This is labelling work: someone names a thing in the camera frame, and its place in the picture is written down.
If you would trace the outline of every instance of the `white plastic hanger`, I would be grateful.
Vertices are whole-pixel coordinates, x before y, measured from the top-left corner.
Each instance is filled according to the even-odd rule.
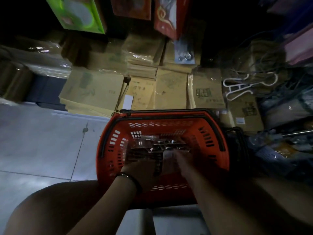
[[[278,81],[278,75],[274,72],[268,72],[267,74],[274,74],[275,76],[275,81],[271,84],[266,84],[265,82],[261,81],[261,82],[257,82],[257,83],[251,83],[251,84],[245,84],[245,83],[239,83],[239,84],[234,84],[234,85],[226,85],[226,81],[234,81],[234,80],[237,80],[237,81],[240,81],[240,80],[246,80],[249,78],[250,74],[248,73],[247,76],[242,79],[242,78],[226,78],[224,81],[223,81],[223,86],[225,87],[228,87],[229,89],[229,92],[226,93],[226,99],[229,100],[229,101],[233,101],[234,99],[242,96],[243,94],[249,92],[250,94],[253,94],[253,91],[252,90],[246,90],[244,92],[241,92],[239,95],[235,96],[234,98],[232,99],[229,99],[228,96],[232,93],[235,93],[235,92],[238,92],[238,91],[242,91],[242,90],[245,90],[245,89],[248,89],[252,86],[255,86],[257,84],[262,84],[264,86],[272,86],[274,85],[277,81]]]

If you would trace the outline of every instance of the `thigh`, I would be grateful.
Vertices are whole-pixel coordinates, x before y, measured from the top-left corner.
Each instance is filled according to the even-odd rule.
[[[64,182],[26,198],[13,211],[4,235],[62,235],[99,201],[97,181]]]

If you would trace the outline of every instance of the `black wristband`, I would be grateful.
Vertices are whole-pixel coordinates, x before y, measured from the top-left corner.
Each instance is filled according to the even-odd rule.
[[[129,174],[126,174],[126,173],[123,173],[123,172],[120,172],[120,173],[116,174],[116,177],[118,177],[118,176],[123,176],[123,177],[126,177],[126,178],[130,179],[132,182],[134,182],[134,184],[135,184],[135,186],[137,188],[137,193],[140,194],[142,192],[141,185],[139,184],[139,182],[133,176],[131,176]]]

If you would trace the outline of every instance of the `forearm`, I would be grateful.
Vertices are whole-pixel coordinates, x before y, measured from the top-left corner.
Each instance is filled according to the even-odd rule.
[[[136,186],[131,180],[117,177],[104,196],[68,235],[114,235],[136,192]]]
[[[213,235],[264,234],[258,224],[212,186],[197,170],[186,177]]]

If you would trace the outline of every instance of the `tiled floor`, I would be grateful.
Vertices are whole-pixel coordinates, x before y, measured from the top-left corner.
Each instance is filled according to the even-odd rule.
[[[36,105],[0,105],[0,234],[14,208],[35,191],[96,180],[96,147],[106,123],[52,113]],[[135,234],[138,213],[128,211],[117,234]],[[199,217],[154,221],[158,235],[207,234]]]

